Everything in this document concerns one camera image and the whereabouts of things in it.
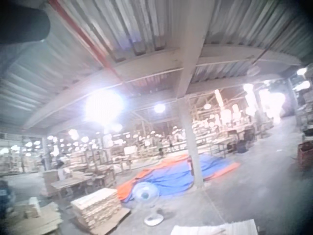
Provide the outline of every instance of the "warehouse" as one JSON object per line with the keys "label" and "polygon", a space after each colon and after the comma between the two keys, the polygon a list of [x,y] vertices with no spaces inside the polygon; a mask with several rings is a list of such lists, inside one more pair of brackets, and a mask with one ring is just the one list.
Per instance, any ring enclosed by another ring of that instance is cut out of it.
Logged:
{"label": "warehouse", "polygon": [[297,154],[311,135],[313,33],[295,5],[24,6],[50,30],[1,47],[1,187],[14,195],[14,233],[304,226],[312,181]]}

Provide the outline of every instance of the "fan base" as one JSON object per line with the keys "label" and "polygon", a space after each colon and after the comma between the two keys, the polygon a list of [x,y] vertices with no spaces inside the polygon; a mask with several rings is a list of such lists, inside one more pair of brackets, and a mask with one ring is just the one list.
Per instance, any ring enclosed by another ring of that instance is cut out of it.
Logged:
{"label": "fan base", "polygon": [[161,223],[164,220],[164,217],[160,214],[151,214],[144,219],[144,222],[148,226],[155,226]]}

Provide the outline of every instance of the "tarpaulin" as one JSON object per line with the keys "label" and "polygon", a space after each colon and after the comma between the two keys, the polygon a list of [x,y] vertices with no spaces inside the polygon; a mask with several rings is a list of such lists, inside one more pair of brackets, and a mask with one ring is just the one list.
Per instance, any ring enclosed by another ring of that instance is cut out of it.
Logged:
{"label": "tarpaulin", "polygon": [[[118,197],[123,202],[132,200],[132,189],[139,182],[153,183],[161,196],[188,190],[193,184],[191,167],[187,155],[163,160],[160,164],[141,171],[137,176],[117,188]],[[200,164],[205,180],[218,177],[239,166],[229,159],[200,154]]]}

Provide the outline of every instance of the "blue tarp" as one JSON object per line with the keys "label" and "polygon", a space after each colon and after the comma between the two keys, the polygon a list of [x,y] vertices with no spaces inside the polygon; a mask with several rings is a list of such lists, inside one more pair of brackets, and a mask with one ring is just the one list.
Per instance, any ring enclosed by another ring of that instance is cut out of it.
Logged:
{"label": "blue tarp", "polygon": [[[225,158],[212,157],[208,154],[200,154],[200,164],[203,178],[209,178],[216,172],[225,169],[232,161]],[[161,169],[155,169],[144,178],[137,181],[154,184],[160,192],[160,196],[172,195],[188,190],[193,184],[193,176],[187,161],[179,162]],[[130,194],[123,202],[133,199]]]}

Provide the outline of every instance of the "red pipe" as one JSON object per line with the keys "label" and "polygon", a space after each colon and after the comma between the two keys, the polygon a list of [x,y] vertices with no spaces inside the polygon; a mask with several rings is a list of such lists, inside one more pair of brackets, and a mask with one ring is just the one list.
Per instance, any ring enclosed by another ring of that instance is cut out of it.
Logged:
{"label": "red pipe", "polygon": [[81,27],[79,27],[76,22],[69,16],[66,10],[60,5],[58,0],[49,0],[50,5],[54,10],[68,23],[68,25],[81,37],[81,39],[90,47],[93,52],[93,56],[103,65],[103,67],[108,68],[113,72],[113,74],[121,81],[123,85],[125,82],[117,74],[116,70],[111,66],[111,64],[106,60],[103,54],[98,50],[98,48],[92,43],[89,37],[83,32]]}

